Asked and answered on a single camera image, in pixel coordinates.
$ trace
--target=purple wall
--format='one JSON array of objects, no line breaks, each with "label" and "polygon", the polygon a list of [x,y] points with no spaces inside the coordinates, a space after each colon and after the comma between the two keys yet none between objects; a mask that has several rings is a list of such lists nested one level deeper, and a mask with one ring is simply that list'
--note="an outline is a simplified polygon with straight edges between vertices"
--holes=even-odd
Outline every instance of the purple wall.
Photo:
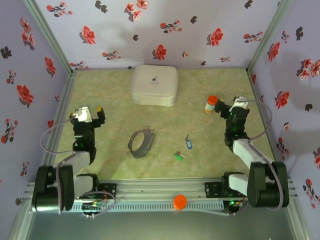
[{"label": "purple wall", "polygon": [[1,5],[0,22],[0,239],[5,240],[41,164],[40,136],[55,118],[67,73],[21,0]]},{"label": "purple wall", "polygon": [[293,1],[252,74],[273,112],[278,149],[320,239],[320,1]]}]

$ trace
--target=keychain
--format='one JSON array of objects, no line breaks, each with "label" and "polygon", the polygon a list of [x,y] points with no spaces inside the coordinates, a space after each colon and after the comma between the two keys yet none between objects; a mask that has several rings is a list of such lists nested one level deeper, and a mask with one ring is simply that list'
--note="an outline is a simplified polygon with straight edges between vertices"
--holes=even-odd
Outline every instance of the keychain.
[{"label": "keychain", "polygon": [[186,136],[186,138],[184,139],[185,140],[185,142],[186,142],[186,147],[188,148],[188,149],[192,149],[192,144],[191,144],[191,141],[189,140],[189,134]]}]

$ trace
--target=pill bottle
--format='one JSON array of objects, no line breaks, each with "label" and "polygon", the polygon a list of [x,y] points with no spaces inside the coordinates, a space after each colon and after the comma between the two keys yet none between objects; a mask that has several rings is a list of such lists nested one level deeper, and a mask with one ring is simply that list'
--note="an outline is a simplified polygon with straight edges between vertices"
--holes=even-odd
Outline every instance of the pill bottle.
[{"label": "pill bottle", "polygon": [[209,96],[204,107],[205,113],[212,114],[215,110],[215,105],[217,104],[217,102],[218,98],[215,95]]}]

